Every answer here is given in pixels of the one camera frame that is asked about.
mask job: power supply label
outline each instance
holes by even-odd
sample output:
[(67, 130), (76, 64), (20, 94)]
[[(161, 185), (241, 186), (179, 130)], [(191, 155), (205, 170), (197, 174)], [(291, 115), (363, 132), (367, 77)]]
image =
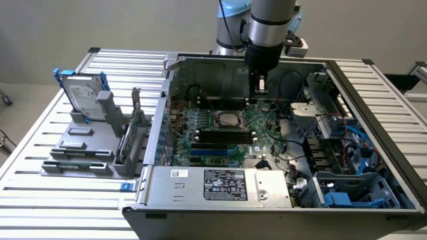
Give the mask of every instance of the power supply label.
[(244, 170), (204, 170), (203, 181), (205, 200), (248, 200)]

